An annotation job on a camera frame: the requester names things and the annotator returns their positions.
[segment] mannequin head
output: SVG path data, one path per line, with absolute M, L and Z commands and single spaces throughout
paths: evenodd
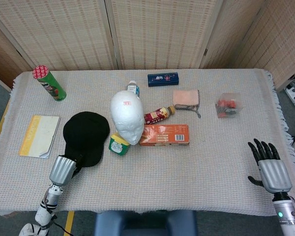
M 110 103 L 117 132 L 131 145 L 140 140 L 144 129 L 143 107 L 139 97 L 131 91 L 116 93 Z

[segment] red can lid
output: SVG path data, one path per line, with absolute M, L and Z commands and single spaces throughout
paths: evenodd
M 48 74 L 48 72 L 49 69 L 47 66 L 39 65 L 33 70 L 33 77 L 34 79 L 42 79 Z

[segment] floor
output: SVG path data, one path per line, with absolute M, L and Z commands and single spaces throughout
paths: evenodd
M 292 105 L 285 92 L 278 93 L 280 104 L 288 126 L 289 133 L 295 136 L 295 107 Z M 9 94 L 0 86 L 0 119 L 8 103 Z M 67 211 L 57 213 L 58 224 L 65 227 Z M 35 212 L 13 212 L 9 215 L 0 216 L 0 236 L 18 235 L 20 229 L 26 223 L 35 223 Z M 71 233 L 75 236 L 93 235 L 96 214 L 91 211 L 76 211 Z M 276 216 L 259 217 L 242 214 L 230 214 L 225 212 L 198 211 L 199 235 L 211 236 L 279 236 L 282 235 Z M 51 236 L 64 235 L 63 230 L 56 225 L 51 226 Z

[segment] cap brim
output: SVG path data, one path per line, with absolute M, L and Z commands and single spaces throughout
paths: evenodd
M 71 160 L 77 160 L 79 167 L 95 166 L 102 159 L 104 145 L 89 150 L 75 150 L 68 144 L 65 146 L 65 156 Z

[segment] black cap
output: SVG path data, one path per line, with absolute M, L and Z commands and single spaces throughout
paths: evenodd
M 77 168 L 96 165 L 102 158 L 109 135 L 108 121 L 100 114 L 80 112 L 64 125 L 65 157 L 77 162 Z

